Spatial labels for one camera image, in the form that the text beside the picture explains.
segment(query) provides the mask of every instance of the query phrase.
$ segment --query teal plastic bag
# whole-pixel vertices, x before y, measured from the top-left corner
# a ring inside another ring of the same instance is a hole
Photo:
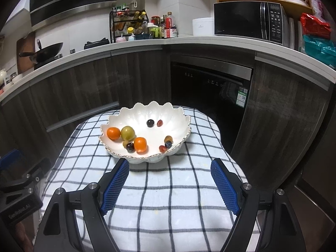
[[[312,35],[303,35],[305,52],[320,62],[336,68],[336,49],[331,40]]]

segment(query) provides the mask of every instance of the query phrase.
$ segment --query metal bolt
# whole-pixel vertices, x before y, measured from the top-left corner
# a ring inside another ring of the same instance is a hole
[[[252,185],[249,184],[249,183],[244,183],[244,184],[243,184],[243,188],[249,190],[249,189],[252,188]]]
[[[56,194],[60,195],[63,192],[63,188],[56,189]]]
[[[96,182],[92,182],[88,186],[89,186],[89,189],[95,189],[96,187],[98,187],[98,184]]]
[[[284,194],[285,194],[285,191],[284,191],[283,189],[281,189],[281,188],[278,188],[278,189],[277,189],[277,193],[278,193],[279,195],[284,195]]]

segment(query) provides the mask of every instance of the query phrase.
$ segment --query red plastic bag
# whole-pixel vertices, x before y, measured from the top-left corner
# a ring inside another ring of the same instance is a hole
[[[322,22],[319,18],[307,13],[302,13],[301,24],[304,35],[313,35],[330,39],[330,25],[328,23]]]

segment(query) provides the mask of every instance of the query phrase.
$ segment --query wok handle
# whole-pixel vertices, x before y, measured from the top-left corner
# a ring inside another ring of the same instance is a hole
[[[41,45],[41,42],[39,39],[36,40],[37,41],[37,45],[39,46],[39,49],[41,50],[42,49],[42,45]]]
[[[19,57],[29,57],[35,55],[34,52],[21,52],[19,53]]]

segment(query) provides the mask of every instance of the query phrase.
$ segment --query cutting board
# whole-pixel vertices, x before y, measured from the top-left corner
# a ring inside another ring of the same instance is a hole
[[[19,57],[18,54],[21,52],[35,52],[35,32],[30,32],[26,37],[21,38],[16,42],[16,63],[18,74],[34,67],[34,63],[29,59],[29,57]]]

